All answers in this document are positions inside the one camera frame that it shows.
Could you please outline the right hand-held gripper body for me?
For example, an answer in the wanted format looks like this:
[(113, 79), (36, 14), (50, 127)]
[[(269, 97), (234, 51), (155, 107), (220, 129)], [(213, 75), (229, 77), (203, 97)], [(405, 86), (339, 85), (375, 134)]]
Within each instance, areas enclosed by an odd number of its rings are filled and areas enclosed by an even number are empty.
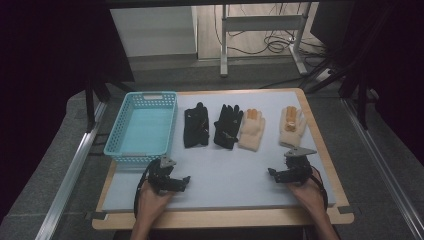
[(307, 156), (316, 153), (316, 150), (302, 147), (293, 147), (286, 152), (287, 170), (283, 172), (283, 182), (304, 184), (312, 176), (312, 166)]

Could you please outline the black stand legs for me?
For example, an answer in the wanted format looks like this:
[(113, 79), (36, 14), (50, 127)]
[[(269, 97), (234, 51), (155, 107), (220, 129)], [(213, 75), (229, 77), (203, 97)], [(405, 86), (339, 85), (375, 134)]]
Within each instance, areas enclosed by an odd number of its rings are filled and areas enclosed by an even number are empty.
[(357, 91), (356, 118), (360, 125), (367, 130), (366, 107), (367, 104), (370, 103), (370, 100), (367, 94), (367, 80), (360, 66), (361, 64), (358, 60), (353, 60), (346, 67), (341, 68), (315, 85), (308, 87), (306, 93), (315, 93), (335, 81), (343, 79), (338, 94), (341, 98), (350, 98), (353, 92)]
[(128, 93), (132, 92), (133, 88), (126, 84), (109, 78), (109, 77), (90, 77), (84, 78), (85, 84), (85, 101), (86, 101), (86, 114), (87, 114), (87, 128), (86, 132), (90, 133), (94, 129), (95, 125), (95, 109), (94, 109), (94, 97), (101, 103), (107, 103), (111, 97), (111, 94), (106, 86), (107, 83), (114, 85), (122, 91)]

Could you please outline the white metal stand frame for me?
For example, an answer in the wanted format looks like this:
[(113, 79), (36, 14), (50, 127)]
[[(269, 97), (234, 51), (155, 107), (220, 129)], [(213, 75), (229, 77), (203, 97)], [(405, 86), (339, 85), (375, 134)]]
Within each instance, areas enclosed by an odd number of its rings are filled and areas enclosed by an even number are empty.
[(297, 66), (300, 75), (306, 75), (307, 70), (299, 55), (299, 46), (306, 27), (309, 11), (312, 3), (308, 2), (301, 14), (279, 15), (279, 16), (240, 16), (228, 17), (227, 6), (222, 6), (221, 18), (221, 53), (220, 53), (220, 76), (228, 76), (228, 54), (227, 33), (234, 31), (272, 31), (272, 30), (294, 30), (296, 36), (288, 48)]

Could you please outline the light blue plastic basket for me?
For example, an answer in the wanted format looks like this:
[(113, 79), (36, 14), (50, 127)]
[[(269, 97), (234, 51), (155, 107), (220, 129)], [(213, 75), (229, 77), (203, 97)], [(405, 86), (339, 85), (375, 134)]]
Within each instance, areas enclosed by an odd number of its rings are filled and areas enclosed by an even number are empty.
[(120, 164), (147, 166), (171, 151), (178, 104), (173, 91), (130, 92), (104, 148)]

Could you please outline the white foam mat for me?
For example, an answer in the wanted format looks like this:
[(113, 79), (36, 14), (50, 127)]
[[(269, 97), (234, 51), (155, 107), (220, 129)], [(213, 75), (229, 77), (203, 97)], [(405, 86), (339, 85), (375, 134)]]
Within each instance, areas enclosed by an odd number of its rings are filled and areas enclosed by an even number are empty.
[[(176, 162), (172, 177), (191, 176), (186, 190), (173, 198), (172, 210), (224, 210), (284, 208), (296, 205), (292, 194), (269, 175), (268, 168), (282, 171), (287, 147), (279, 142), (281, 111), (286, 106), (304, 110), (302, 91), (177, 93), (178, 111), (171, 151)], [(223, 105), (238, 105), (242, 110), (255, 108), (265, 119), (259, 149), (224, 149), (215, 143), (186, 148), (183, 144), (184, 111), (202, 102), (211, 122), (217, 121)], [(116, 163), (116, 171), (103, 203), (106, 212), (130, 212), (136, 187), (147, 166)]]

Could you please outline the cream fuzzy glove orange fingers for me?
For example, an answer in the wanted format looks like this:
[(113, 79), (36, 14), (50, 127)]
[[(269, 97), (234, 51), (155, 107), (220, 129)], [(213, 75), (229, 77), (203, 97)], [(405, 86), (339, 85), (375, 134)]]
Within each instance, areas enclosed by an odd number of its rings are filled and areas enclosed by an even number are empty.
[(241, 148), (256, 152), (259, 149), (264, 133), (265, 119), (257, 109), (244, 112), (238, 145)]
[(280, 144), (289, 147), (299, 147), (305, 127), (306, 119), (303, 117), (301, 109), (297, 109), (294, 106), (284, 108), (280, 117)]

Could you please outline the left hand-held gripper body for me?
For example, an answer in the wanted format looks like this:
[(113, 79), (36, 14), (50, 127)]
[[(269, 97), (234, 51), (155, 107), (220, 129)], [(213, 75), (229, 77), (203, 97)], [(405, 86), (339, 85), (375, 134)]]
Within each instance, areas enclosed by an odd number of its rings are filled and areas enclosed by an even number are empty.
[(179, 190), (178, 180), (170, 177), (175, 164), (175, 161), (166, 156), (157, 158), (149, 164), (148, 182), (155, 193), (159, 194), (161, 191), (176, 192)]

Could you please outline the person's left hand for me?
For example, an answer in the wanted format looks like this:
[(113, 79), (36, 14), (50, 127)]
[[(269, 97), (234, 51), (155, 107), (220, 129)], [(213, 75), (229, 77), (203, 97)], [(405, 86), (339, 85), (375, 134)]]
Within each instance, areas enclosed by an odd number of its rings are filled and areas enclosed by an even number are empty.
[(163, 194), (157, 194), (149, 182), (145, 181), (139, 190), (138, 213), (137, 217), (151, 219), (155, 221), (165, 210), (166, 206), (175, 195), (168, 191)]

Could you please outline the white cabinet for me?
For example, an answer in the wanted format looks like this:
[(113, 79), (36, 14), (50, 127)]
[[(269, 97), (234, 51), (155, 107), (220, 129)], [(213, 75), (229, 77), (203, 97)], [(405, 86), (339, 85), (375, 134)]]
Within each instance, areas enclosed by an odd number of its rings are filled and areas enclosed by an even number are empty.
[(128, 57), (197, 53), (194, 7), (111, 9)]

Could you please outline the aluminium rail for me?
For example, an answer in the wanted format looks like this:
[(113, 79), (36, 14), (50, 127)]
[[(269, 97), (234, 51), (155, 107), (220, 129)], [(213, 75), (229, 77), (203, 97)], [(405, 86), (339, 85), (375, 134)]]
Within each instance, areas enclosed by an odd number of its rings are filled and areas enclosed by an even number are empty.
[(60, 222), (61, 216), (84, 166), (89, 150), (100, 127), (107, 103), (100, 102), (94, 112), (94, 125), (90, 132), (85, 133), (78, 145), (73, 159), (64, 175), (63, 181), (50, 205), (35, 240), (51, 240)]
[(415, 240), (424, 240), (424, 221), (419, 216), (417, 209), (413, 206), (412, 201), (402, 189), (393, 172), (390, 170), (385, 158), (377, 147), (374, 139), (357, 119), (357, 111), (354, 105), (345, 99), (341, 99), (345, 110), (347, 111), (351, 122), (357, 131), (361, 141), (363, 142), (368, 154), (376, 165), (379, 174), (382, 177), (391, 197), (396, 203), (402, 217), (404, 218), (409, 230)]

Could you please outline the person's right hand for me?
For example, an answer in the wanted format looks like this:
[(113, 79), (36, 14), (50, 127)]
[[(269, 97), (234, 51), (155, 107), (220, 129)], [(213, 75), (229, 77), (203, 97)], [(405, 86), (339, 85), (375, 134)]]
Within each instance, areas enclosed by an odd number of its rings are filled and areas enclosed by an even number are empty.
[(298, 183), (287, 184), (287, 187), (313, 220), (323, 219), (326, 214), (320, 184), (321, 177), (315, 168), (312, 169), (312, 176), (303, 185)]

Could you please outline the black glove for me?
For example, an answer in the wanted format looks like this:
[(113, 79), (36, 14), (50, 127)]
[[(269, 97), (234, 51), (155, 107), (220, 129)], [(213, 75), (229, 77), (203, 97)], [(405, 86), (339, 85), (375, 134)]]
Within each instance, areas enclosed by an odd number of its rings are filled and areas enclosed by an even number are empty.
[(202, 102), (198, 102), (195, 108), (184, 111), (183, 141), (186, 148), (209, 144), (208, 110)]
[(243, 111), (238, 105), (234, 107), (223, 105), (219, 119), (214, 123), (214, 143), (225, 149), (232, 150), (238, 141), (237, 135), (241, 125)]

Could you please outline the dark curtain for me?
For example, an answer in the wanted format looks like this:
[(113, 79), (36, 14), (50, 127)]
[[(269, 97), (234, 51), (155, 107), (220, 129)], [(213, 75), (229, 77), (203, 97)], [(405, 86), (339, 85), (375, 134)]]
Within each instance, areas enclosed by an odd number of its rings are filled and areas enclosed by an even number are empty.
[(424, 0), (326, 0), (311, 33), (344, 68), (358, 60), (376, 110), (424, 161)]
[(0, 0), (0, 222), (88, 81), (132, 72), (107, 0)]

